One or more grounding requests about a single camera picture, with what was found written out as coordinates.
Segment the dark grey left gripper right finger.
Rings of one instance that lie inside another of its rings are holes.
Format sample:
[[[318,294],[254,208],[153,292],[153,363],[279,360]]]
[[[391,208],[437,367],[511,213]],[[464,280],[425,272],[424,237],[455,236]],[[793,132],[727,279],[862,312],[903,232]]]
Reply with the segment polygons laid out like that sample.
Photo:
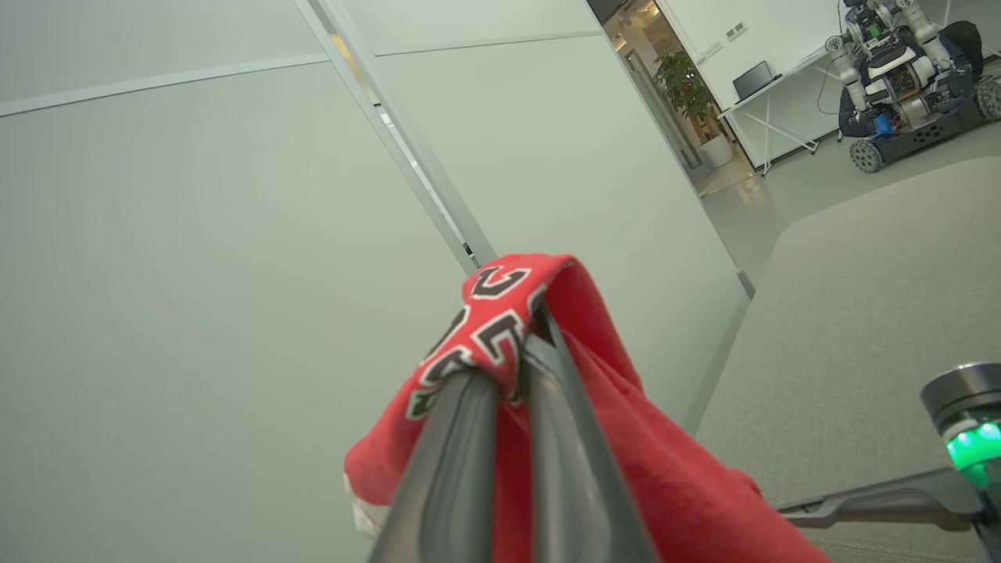
[[[533,314],[529,385],[536,562],[657,562],[657,549],[547,304]]]

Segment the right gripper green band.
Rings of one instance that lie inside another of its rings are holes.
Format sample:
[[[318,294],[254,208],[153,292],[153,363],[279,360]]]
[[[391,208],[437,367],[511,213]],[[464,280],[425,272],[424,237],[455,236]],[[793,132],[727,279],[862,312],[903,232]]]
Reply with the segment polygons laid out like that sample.
[[[844,489],[780,506],[778,513],[804,529],[845,522],[974,528],[988,560],[1000,563],[1000,364],[947,371],[924,385],[921,400],[957,471],[936,469]]]

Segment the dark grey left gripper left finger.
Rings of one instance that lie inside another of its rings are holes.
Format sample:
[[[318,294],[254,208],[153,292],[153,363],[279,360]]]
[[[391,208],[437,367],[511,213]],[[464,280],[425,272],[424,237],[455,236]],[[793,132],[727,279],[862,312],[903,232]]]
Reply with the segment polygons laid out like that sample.
[[[448,375],[369,561],[491,561],[498,399],[482,368]]]

